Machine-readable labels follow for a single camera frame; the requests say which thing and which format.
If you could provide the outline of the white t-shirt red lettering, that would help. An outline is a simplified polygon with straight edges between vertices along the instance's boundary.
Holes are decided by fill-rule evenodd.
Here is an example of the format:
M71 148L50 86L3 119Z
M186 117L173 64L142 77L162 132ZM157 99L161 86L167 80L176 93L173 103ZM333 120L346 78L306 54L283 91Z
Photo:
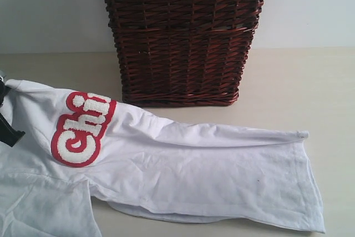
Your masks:
M180 223L245 218L324 233L307 132L184 124L94 93L10 79L2 236L100 236L91 199Z

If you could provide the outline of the dark brown wicker basket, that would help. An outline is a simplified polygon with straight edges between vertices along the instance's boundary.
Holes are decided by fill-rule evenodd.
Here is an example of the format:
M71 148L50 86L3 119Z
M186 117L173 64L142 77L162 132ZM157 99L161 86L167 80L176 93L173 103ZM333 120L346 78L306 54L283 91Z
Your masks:
M105 0L123 101L233 104L263 1Z

